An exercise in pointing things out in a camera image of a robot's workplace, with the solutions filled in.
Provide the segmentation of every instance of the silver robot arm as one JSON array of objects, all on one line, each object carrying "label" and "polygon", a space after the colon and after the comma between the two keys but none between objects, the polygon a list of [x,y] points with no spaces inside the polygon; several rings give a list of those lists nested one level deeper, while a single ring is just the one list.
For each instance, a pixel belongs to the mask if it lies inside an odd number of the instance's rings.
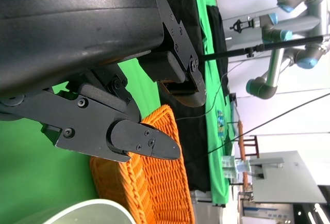
[{"label": "silver robot arm", "polygon": [[[286,12],[293,11],[300,3],[305,2],[307,14],[294,19],[277,22],[274,14],[253,19],[253,28],[260,26],[263,42],[276,42],[292,39],[292,32],[304,32],[306,37],[329,34],[330,0],[277,0],[278,6]],[[303,69],[312,69],[320,58],[330,51],[329,40],[309,44],[304,49],[279,49],[272,51],[268,71],[261,77],[251,79],[246,90],[251,95],[262,99],[273,97],[277,91],[279,75],[289,66],[297,64]]]}]

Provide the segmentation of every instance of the wicker basket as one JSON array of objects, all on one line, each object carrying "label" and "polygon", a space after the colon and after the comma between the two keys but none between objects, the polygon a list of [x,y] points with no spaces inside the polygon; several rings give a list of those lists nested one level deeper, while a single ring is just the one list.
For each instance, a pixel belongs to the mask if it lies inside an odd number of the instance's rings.
[{"label": "wicker basket", "polygon": [[[180,147],[169,106],[160,107],[143,122],[170,135]],[[182,154],[175,161],[130,156],[127,163],[91,158],[90,167],[100,198],[123,205],[137,224],[195,223]]]}]

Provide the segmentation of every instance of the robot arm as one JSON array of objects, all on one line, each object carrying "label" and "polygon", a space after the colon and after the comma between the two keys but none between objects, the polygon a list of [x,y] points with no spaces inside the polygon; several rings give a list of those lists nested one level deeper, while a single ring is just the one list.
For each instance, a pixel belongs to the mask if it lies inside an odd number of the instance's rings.
[{"label": "robot arm", "polygon": [[[92,156],[180,157],[140,123],[117,63],[138,57],[153,81],[191,107],[206,100],[199,59],[166,0],[2,0],[0,120],[43,124],[52,143]],[[51,86],[69,81],[67,91]]]},{"label": "robot arm", "polygon": [[[292,39],[292,32],[305,33],[306,38],[329,34],[329,2],[330,0],[277,0],[278,6],[286,12],[293,11],[300,3],[305,2],[307,15],[277,22],[275,14],[264,15],[247,22],[234,24],[235,31],[241,33],[246,28],[261,28],[262,40],[264,43],[279,42]],[[252,34],[245,35],[250,41],[253,40]],[[250,80],[246,85],[246,90],[251,95],[262,99],[269,99],[275,95],[277,81],[282,72],[282,62],[288,65],[296,63],[303,69],[312,69],[320,58],[328,53],[330,43],[324,40],[321,43],[310,43],[305,49],[280,49],[272,52],[269,69],[264,76]]]}]

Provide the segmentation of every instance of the black metal bracket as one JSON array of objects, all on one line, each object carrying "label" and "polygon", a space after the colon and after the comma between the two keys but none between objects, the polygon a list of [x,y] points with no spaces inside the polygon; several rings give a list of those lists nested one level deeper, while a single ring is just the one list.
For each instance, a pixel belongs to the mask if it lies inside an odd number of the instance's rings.
[{"label": "black metal bracket", "polygon": [[234,31],[238,32],[239,34],[242,33],[244,29],[248,28],[254,28],[254,22],[253,20],[248,20],[246,22],[242,22],[240,19],[237,20],[230,29],[233,29]]},{"label": "black metal bracket", "polygon": [[[164,41],[150,54],[139,57],[139,64],[155,82],[181,103],[198,107],[205,104],[206,89],[199,58],[182,22],[178,22],[167,0],[157,0],[164,28]],[[155,71],[155,64],[162,70]]]},{"label": "black metal bracket", "polygon": [[[42,133],[59,148],[118,162],[129,160],[127,152],[164,159],[180,158],[180,149],[171,137],[139,123],[141,115],[135,101],[124,86],[119,86],[125,81],[127,84],[127,79],[122,78],[119,68],[114,69],[81,75],[68,84],[69,92],[54,94],[41,90],[1,99],[0,113],[41,122]],[[99,88],[88,83],[79,84],[80,81],[94,82]],[[125,100],[105,90],[105,83]]]}]

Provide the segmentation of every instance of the green cloth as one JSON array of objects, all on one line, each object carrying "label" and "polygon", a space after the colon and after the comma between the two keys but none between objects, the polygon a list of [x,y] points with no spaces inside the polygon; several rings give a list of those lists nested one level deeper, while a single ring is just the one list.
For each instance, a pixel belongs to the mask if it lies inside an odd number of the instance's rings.
[{"label": "green cloth", "polygon": [[[137,59],[120,64],[127,89],[143,117],[160,106],[157,84]],[[54,87],[58,92],[66,83]],[[89,156],[55,148],[28,119],[0,121],[0,223],[14,223],[33,213],[98,198]]]},{"label": "green cloth", "polygon": [[[216,0],[197,0],[198,11],[200,15],[201,26],[205,34],[203,40],[205,54],[213,54],[212,32],[209,24],[206,6],[216,6]],[[207,91],[206,111],[211,109],[216,93],[220,86],[220,77],[215,60],[205,62],[205,85]],[[220,110],[225,122],[231,122],[231,108],[229,97],[226,98],[227,105],[224,101],[222,88],[217,95],[216,103],[212,111],[206,115],[207,123],[207,143],[208,151],[223,145],[224,139],[218,137],[218,111]],[[224,134],[229,133],[229,138],[233,139],[234,131],[231,125],[225,125]],[[221,166],[221,157],[230,153],[231,144],[228,147],[222,147],[209,154],[209,168],[211,181],[211,195],[214,204],[226,204],[228,202],[229,180],[223,176]]]}]

